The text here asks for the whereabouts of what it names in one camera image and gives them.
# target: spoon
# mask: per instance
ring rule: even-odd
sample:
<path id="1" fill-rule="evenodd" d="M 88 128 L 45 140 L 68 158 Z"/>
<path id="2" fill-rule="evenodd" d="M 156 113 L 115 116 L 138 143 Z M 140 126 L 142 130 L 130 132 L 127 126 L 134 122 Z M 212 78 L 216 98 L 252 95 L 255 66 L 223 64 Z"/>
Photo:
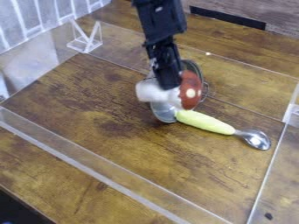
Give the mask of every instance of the spoon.
<path id="1" fill-rule="evenodd" d="M 271 147 L 267 134 L 260 130 L 238 130 L 216 118 L 192 110 L 178 110 L 172 105 L 164 102 L 151 102 L 151 109 L 156 118 L 164 123 L 175 123 L 179 121 L 199 129 L 228 136 L 234 135 L 243 139 L 251 147 L 262 151 L 268 150 Z"/>

